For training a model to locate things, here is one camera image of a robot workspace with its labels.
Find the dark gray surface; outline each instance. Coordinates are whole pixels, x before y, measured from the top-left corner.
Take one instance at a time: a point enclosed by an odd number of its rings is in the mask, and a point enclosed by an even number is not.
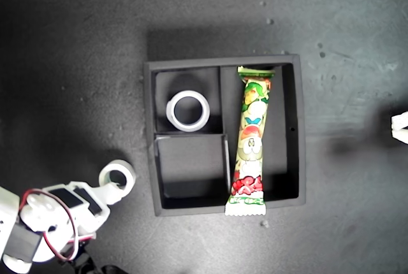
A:
[[[105,151],[119,149],[139,179],[89,247],[100,264],[404,273],[408,147],[390,139],[388,117],[408,109],[406,1],[1,0],[1,185],[18,194],[71,177],[96,185],[117,157]],[[281,50],[302,62],[306,205],[270,210],[269,228],[262,217],[154,217],[143,61]]]

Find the white plastic ring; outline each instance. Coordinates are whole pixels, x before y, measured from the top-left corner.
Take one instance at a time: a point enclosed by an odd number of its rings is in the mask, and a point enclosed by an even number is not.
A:
[[[131,192],[136,181],[136,174],[133,167],[128,162],[120,159],[110,162],[99,174],[99,186],[102,187],[106,184],[112,183],[112,180],[110,179],[110,173],[112,171],[119,171],[125,176],[126,185],[120,189],[122,190],[122,197],[127,196],[129,192]]]
[[[176,107],[176,104],[185,97],[195,98],[200,102],[202,107],[201,117],[192,124],[181,123],[180,121],[177,120],[175,116],[174,109]],[[195,132],[201,129],[203,126],[205,126],[205,124],[208,121],[208,118],[210,118],[210,106],[208,105],[208,101],[202,94],[193,90],[180,91],[167,103],[166,116],[167,119],[171,122],[171,124],[173,124],[180,131]]]

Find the debris speck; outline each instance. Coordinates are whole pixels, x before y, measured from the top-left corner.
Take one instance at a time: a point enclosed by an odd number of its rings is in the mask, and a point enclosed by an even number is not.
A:
[[[265,227],[265,228],[269,228],[269,222],[268,222],[268,220],[262,220],[262,221],[261,221],[261,226],[262,226],[262,227]]]

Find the black tray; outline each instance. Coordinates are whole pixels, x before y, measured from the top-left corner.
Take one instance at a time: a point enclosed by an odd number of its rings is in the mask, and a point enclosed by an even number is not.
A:
[[[305,126],[298,55],[147,62],[145,108],[150,182],[156,215],[223,212],[235,167],[244,83],[237,66],[273,66],[263,135],[263,187],[267,208],[305,202]],[[210,105],[205,127],[175,129],[166,104],[182,90]]]

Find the colorful packaging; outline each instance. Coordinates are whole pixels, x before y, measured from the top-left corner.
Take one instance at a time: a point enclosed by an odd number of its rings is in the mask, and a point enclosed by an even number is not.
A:
[[[237,159],[231,196],[225,205],[226,215],[264,215],[262,186],[262,136],[265,128],[272,70],[238,67],[238,74],[246,83]]]

